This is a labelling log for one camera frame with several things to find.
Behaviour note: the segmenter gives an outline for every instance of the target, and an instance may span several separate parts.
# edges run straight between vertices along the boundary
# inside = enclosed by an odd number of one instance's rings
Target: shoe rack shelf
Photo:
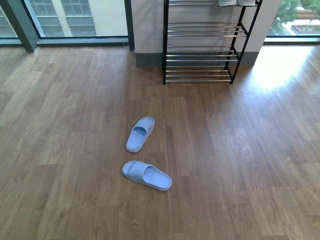
[[[230,83],[233,84],[255,25],[263,0],[242,8],[238,21],[188,22],[169,21],[169,8],[217,7],[212,0],[164,0],[162,77],[166,83]],[[249,29],[242,21],[246,8],[256,8]],[[187,45],[188,38],[229,38],[228,45]],[[237,51],[237,39],[244,39]]]

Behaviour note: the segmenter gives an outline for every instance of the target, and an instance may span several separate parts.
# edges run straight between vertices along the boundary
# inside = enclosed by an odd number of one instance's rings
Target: wall
[[[259,16],[252,31],[251,38],[245,50],[243,62],[254,64],[258,53],[264,43],[271,23],[277,13],[282,0],[264,0]],[[137,66],[142,67],[161,65],[161,53],[163,42],[163,0],[132,0],[132,20],[135,42]],[[249,28],[255,7],[247,7],[243,24]],[[171,7],[170,21],[237,21],[240,7]],[[188,43],[199,41],[188,39]],[[210,44],[221,44],[220,39],[203,39]],[[236,47],[243,44],[238,41]]]

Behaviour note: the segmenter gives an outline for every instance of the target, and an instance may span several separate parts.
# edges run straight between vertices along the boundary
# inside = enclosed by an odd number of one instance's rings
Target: window
[[[127,36],[124,0],[24,0],[42,38]]]
[[[283,0],[268,37],[320,36],[319,0]]]
[[[6,18],[2,8],[0,7],[0,38],[16,38],[17,35],[8,19]]]
[[[56,16],[51,0],[29,0],[36,16]]]
[[[62,0],[66,16],[91,16],[88,0]]]
[[[64,37],[52,0],[29,0],[26,6],[41,37]]]

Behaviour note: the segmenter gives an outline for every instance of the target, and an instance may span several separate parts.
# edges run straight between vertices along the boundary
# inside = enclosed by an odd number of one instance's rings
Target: slipper
[[[123,165],[122,173],[128,179],[160,191],[167,191],[172,184],[167,174],[142,161],[128,161]]]
[[[150,116],[141,118],[132,128],[125,148],[130,153],[139,152],[154,129],[155,123],[156,121]]]

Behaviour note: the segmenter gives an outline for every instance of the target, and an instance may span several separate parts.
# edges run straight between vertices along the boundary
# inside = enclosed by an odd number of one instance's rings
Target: wooden floor
[[[233,85],[162,85],[128,47],[0,48],[0,240],[319,240],[319,56],[264,46]]]

